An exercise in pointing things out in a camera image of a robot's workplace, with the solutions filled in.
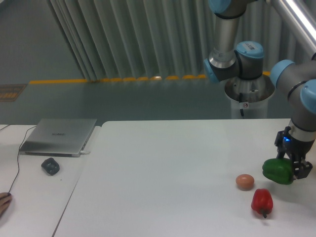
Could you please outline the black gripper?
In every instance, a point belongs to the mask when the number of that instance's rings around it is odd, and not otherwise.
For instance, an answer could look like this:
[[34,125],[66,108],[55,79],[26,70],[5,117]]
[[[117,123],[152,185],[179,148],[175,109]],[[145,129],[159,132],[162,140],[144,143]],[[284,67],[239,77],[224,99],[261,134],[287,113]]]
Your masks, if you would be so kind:
[[305,161],[306,154],[312,148],[315,139],[294,137],[294,128],[286,126],[284,130],[279,131],[276,135],[275,146],[277,147],[277,159],[283,159],[284,155],[293,161],[293,179],[307,178],[313,165]]

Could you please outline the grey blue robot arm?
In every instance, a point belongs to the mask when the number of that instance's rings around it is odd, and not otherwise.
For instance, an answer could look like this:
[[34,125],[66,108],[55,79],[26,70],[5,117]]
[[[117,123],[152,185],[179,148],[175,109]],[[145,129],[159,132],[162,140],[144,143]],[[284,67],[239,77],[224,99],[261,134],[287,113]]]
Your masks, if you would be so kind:
[[289,125],[276,135],[276,158],[262,166],[263,175],[279,184],[289,185],[306,178],[312,164],[306,161],[316,139],[316,22],[301,0],[269,0],[272,6],[308,53],[310,60],[297,65],[282,60],[269,76],[263,75],[263,48],[252,41],[235,44],[239,18],[248,0],[211,0],[216,15],[214,47],[204,61],[207,77],[227,81],[226,94],[241,104],[261,101],[275,90],[294,108]]

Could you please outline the person's hand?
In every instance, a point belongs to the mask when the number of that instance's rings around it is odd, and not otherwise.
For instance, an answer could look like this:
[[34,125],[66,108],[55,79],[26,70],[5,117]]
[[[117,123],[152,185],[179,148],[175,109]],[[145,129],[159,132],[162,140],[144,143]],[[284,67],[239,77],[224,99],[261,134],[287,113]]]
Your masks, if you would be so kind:
[[3,199],[0,198],[0,215],[2,215],[10,206],[12,202],[12,195],[9,197],[5,197]]

